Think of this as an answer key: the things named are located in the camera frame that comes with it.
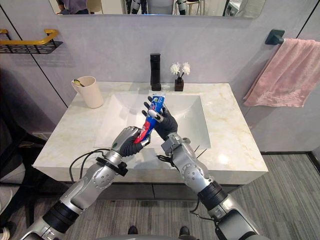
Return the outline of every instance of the stool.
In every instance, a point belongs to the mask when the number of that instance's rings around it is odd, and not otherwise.
[[[189,7],[188,14],[191,15],[192,13],[192,6],[193,4],[198,4],[200,8],[200,15],[205,15],[205,10],[206,10],[206,0],[198,0],[198,1],[186,1],[186,4]]]

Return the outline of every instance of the white flower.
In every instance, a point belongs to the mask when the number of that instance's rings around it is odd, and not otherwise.
[[[189,75],[189,73],[190,73],[190,64],[188,62],[185,62],[183,64],[182,72],[184,72],[185,74]]]
[[[172,66],[170,67],[170,71],[172,74],[177,74],[180,72],[180,63],[173,63]]]

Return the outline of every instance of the wall outlet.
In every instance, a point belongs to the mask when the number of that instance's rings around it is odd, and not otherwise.
[[[48,140],[51,136],[52,132],[33,132],[32,135],[43,139],[43,140]]]

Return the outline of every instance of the gold grab bar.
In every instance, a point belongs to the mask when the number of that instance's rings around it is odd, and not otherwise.
[[[50,42],[58,34],[56,29],[45,29],[44,32],[48,35],[41,40],[0,40],[0,45],[43,45]],[[1,34],[8,34],[7,29],[0,29]]]

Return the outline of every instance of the mirror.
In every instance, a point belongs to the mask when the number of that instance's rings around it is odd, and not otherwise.
[[[49,0],[58,15],[131,14],[257,18],[266,0]]]

